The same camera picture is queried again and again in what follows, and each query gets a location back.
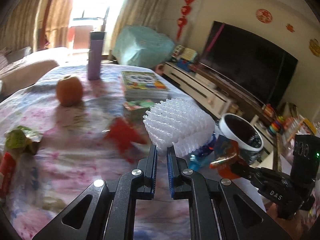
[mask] book stack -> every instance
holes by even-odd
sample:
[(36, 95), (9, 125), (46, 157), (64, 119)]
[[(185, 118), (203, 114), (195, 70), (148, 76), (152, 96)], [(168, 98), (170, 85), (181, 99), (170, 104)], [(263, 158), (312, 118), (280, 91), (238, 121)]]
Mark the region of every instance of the book stack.
[(122, 71), (122, 89), (127, 101), (166, 100), (169, 89), (152, 72)]

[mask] pillow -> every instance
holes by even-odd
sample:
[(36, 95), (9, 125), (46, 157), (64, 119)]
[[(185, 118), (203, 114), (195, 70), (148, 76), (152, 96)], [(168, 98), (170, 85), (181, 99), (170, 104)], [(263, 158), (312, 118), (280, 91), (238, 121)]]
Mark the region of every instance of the pillow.
[(7, 58), (0, 53), (0, 70), (9, 65)]
[(25, 56), (31, 54), (31, 47), (25, 47), (23, 49), (19, 49), (17, 51), (9, 53), (6, 57), (8, 59), (9, 64), (20, 59), (23, 59)]

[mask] red package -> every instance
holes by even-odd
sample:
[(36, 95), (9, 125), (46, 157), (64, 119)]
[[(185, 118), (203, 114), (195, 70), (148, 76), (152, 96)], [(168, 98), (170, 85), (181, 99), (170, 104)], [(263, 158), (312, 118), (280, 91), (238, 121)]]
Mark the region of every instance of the red package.
[(0, 164), (0, 196), (4, 197), (9, 192), (11, 178), (16, 168), (15, 159), (7, 152)]

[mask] tv stand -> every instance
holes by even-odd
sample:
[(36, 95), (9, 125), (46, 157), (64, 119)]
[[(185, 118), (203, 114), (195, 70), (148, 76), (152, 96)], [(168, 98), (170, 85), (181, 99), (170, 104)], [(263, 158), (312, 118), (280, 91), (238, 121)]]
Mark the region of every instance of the tv stand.
[(255, 100), (251, 99), (248, 95), (244, 95), (242, 91), (234, 88), (231, 84), (222, 80), (220, 77), (217, 77), (216, 73), (208, 67), (198, 64), (190, 65), (189, 68), (193, 72), (203, 76), (208, 81), (214, 83), (217, 87), (228, 93), (230, 97), (234, 98), (237, 102), (246, 105), (248, 108), (250, 108), (253, 114), (257, 115), (259, 119), (266, 125), (270, 125), (273, 122), (273, 119), (264, 114), (261, 106), (259, 106), (259, 104), (255, 102)]
[(216, 118), (225, 114), (234, 101), (217, 91), (214, 84), (194, 72), (186, 72), (175, 63), (166, 62), (164, 75), (178, 83), (179, 88), (189, 94)]

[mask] box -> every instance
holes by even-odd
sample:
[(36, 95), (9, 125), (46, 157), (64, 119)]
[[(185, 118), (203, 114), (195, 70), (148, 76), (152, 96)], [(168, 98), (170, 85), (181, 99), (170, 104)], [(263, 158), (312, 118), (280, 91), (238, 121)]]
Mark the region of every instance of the box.
[(124, 102), (124, 117), (130, 121), (140, 121), (155, 103), (149, 99)]

